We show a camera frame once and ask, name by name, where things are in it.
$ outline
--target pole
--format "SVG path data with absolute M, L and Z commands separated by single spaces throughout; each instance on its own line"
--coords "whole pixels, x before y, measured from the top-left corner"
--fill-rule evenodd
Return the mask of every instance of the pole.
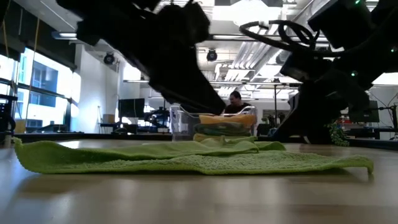
M 165 115 L 166 115 L 166 100 L 163 99 L 163 127 L 162 127 L 162 130 L 164 130 L 164 117 L 165 117 Z
M 276 108 L 276 85 L 274 85 L 274 102 L 275 102 L 275 125 L 277 125 L 278 121 L 278 110 Z

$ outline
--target wooden table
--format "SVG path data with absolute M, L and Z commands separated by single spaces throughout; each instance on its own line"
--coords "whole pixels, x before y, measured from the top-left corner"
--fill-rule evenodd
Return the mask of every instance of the wooden table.
M 70 147 L 142 144 L 82 140 Z M 40 175 L 0 149 L 0 223 L 398 223 L 398 153 L 333 146 L 286 145 L 326 156 L 362 154 L 366 169 L 318 174 Z

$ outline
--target cable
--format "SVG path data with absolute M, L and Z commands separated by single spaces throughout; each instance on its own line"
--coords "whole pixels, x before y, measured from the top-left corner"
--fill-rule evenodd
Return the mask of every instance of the cable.
M 396 93 L 392 99 L 388 102 L 387 107 L 390 107 L 391 102 L 394 100 L 394 98 L 398 95 L 398 93 Z
M 4 46 L 6 46 L 6 55 L 7 55 L 7 58 L 9 58 L 7 31 L 6 31 L 6 22 L 5 21 L 2 22 L 2 33 L 3 33 L 3 38 L 4 38 Z
M 375 96 L 371 91 L 369 91 L 369 93 L 375 98 L 377 99 L 382 105 L 384 105 L 385 107 L 388 107 L 385 103 L 383 103 L 377 96 Z
M 303 54 L 310 54 L 314 57 L 341 57 L 344 55 L 349 55 L 349 54 L 353 54 L 355 52 L 357 52 L 358 50 L 361 50 L 365 47 L 367 47 L 368 45 L 372 44 L 374 42 L 374 40 L 379 37 L 380 34 L 382 34 L 383 30 L 386 29 L 387 25 L 388 25 L 388 20 L 392 17 L 392 15 L 394 15 L 396 13 L 396 11 L 398 10 L 398 7 L 394 8 L 390 14 L 387 16 L 387 19 L 385 19 L 383 21 L 383 23 L 373 32 L 373 34 L 364 42 L 362 42 L 361 44 L 357 45 L 356 47 L 353 47 L 351 49 L 348 50 L 344 50 L 341 52 L 320 52 L 320 51 L 316 51 L 313 49 L 313 41 L 315 40 L 315 37 L 312 35 L 312 33 L 305 28 L 304 26 L 301 26 L 300 24 L 297 24 L 295 22 L 292 21 L 283 21 L 283 20 L 275 20 L 275 21 L 269 21 L 269 24 L 278 24 L 278 32 L 279 35 L 281 37 L 281 39 L 284 42 L 278 41 L 278 40 L 273 40 L 270 39 L 268 37 L 264 37 L 262 35 L 256 34 L 254 32 L 249 31 L 248 29 L 250 27 L 254 27 L 254 26 L 259 26 L 263 29 L 269 29 L 269 27 L 267 27 L 266 25 L 264 25 L 262 22 L 256 21 L 256 22 L 249 22 L 247 24 L 243 24 L 239 27 L 239 31 L 248 36 L 251 37 L 253 39 L 256 39 L 260 42 L 263 42 L 265 44 L 271 45 L 273 47 L 277 47 L 283 50 L 288 50 L 290 52 L 300 52 Z M 284 27 L 287 26 L 289 28 L 291 28 L 295 34 L 297 35 L 297 37 L 304 43 L 309 45 L 308 46 L 304 46 L 301 45 L 299 43 L 294 42 L 287 34 L 286 31 L 284 30 Z

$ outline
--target ceiling light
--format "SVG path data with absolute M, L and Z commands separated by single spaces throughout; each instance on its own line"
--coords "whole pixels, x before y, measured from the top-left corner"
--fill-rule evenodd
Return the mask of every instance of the ceiling light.
M 315 44 L 316 47 L 330 47 L 330 45 L 328 43 L 317 43 Z
M 245 35 L 213 35 L 212 38 L 215 40 L 254 40 Z
M 77 40 L 77 34 L 71 32 L 51 32 L 51 36 L 56 40 Z
M 246 83 L 247 85 L 278 85 L 279 83 L 256 83 L 256 82 L 249 82 Z
M 77 34 L 76 33 L 60 33 L 61 37 L 65 38 L 76 38 Z
M 129 82 L 129 83 L 148 83 L 148 80 L 124 80 L 124 82 Z
M 210 84 L 241 85 L 243 82 L 210 82 Z

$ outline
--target yellow cloth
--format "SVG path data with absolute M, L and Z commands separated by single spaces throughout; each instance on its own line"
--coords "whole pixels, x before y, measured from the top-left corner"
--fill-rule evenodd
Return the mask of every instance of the yellow cloth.
M 208 135 L 206 135 L 206 134 L 195 134 L 195 135 L 193 136 L 193 140 L 194 140 L 194 141 L 197 141 L 197 142 L 202 142 L 203 140 L 206 140 L 206 139 L 209 139 L 209 138 L 214 139 L 214 140 L 216 140 L 216 141 L 221 141 L 222 139 L 228 141 L 228 140 L 230 140 L 230 139 L 241 139 L 241 138 L 247 138 L 247 139 L 253 138 L 253 139 L 257 139 L 257 137 L 246 137 L 246 136 L 208 136 Z
M 256 122 L 256 116 L 252 114 L 238 114 L 232 117 L 223 117 L 223 116 L 207 116 L 200 115 L 199 116 L 201 124 L 217 124 L 222 122 L 237 122 L 242 123 L 245 127 L 250 128 Z

